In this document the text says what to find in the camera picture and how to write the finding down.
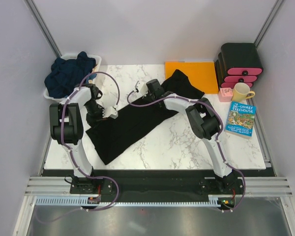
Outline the black t shirt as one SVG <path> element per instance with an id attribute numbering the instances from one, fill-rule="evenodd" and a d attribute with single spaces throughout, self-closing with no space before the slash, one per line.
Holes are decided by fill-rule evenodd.
<path id="1" fill-rule="evenodd" d="M 192 86 L 188 77 L 178 69 L 161 87 L 165 92 L 170 91 L 191 99 L 201 99 L 205 94 Z M 176 114 L 177 112 L 163 109 L 157 104 L 142 108 L 127 105 L 119 110 L 116 119 L 97 120 L 86 133 L 101 161 L 108 165 L 156 126 Z"/>

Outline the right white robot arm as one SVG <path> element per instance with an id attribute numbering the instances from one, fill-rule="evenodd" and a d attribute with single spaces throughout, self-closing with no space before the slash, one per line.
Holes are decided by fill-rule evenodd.
<path id="1" fill-rule="evenodd" d="M 223 122 L 206 98 L 200 100 L 185 98 L 171 91 L 165 91 L 157 79 L 135 85 L 135 91 L 142 94 L 151 104 L 186 115 L 195 136 L 201 139 L 213 163 L 215 187 L 220 193 L 228 193 L 235 182 L 233 169 L 226 161 L 224 150 L 218 140 Z"/>

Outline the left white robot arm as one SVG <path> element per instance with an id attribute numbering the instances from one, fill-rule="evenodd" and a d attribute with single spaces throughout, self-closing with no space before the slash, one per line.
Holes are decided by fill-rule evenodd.
<path id="1" fill-rule="evenodd" d="M 75 182 L 84 178 L 81 188 L 87 193 L 97 190 L 98 181 L 92 177 L 93 167 L 83 147 L 84 126 L 80 110 L 86 108 L 89 126 L 102 120 L 104 108 L 97 103 L 102 95 L 96 85 L 87 84 L 75 88 L 65 102 L 53 103 L 49 107 L 51 137 L 67 151 L 74 168 Z"/>

